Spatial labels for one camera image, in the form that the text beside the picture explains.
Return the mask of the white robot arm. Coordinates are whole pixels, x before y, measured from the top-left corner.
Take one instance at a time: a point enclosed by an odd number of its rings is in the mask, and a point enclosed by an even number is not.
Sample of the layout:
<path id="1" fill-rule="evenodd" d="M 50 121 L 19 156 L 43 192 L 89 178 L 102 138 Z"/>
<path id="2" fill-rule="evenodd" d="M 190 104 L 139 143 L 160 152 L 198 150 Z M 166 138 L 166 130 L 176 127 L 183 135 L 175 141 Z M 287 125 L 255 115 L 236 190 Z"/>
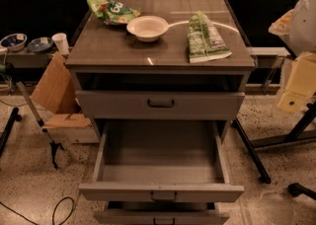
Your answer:
<path id="1" fill-rule="evenodd" d="M 298 112 L 316 93 L 316 0 L 299 0 L 269 27 L 295 54 L 285 87 L 276 107 Z"/>

